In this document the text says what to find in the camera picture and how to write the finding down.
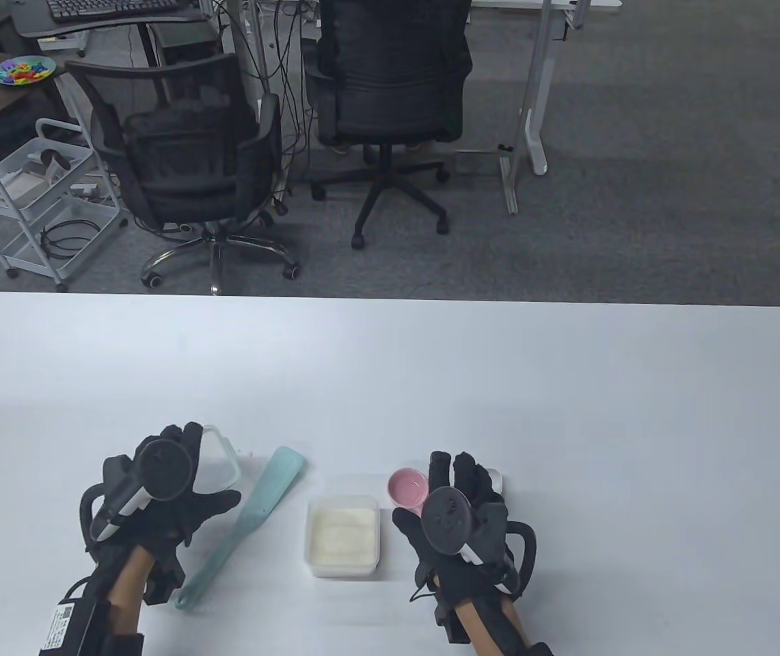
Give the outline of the person's left hand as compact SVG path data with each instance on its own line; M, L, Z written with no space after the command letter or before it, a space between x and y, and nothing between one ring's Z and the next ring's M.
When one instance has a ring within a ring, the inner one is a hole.
M167 441L187 454L193 471L186 487L174 499L152 500L145 509L135 511L124 519L121 528L108 538L108 545L142 547L162 569L170 571L179 564L176 555L178 547L191 544L193 535L202 525L215 516L230 511L241 501L239 491L227 489L202 494L193 490L193 481L201 460L204 428L197 422L184 427L168 425L158 435L149 435L135 450L139 460L143 450L155 441Z

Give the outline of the person's right hand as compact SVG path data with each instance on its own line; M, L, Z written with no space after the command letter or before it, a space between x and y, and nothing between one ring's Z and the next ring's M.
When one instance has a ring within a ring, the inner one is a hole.
M533 531L509 519L489 472L467 452L433 451L420 513L397 507L395 528L418 557L417 587L455 608L477 599L517 599L533 572Z

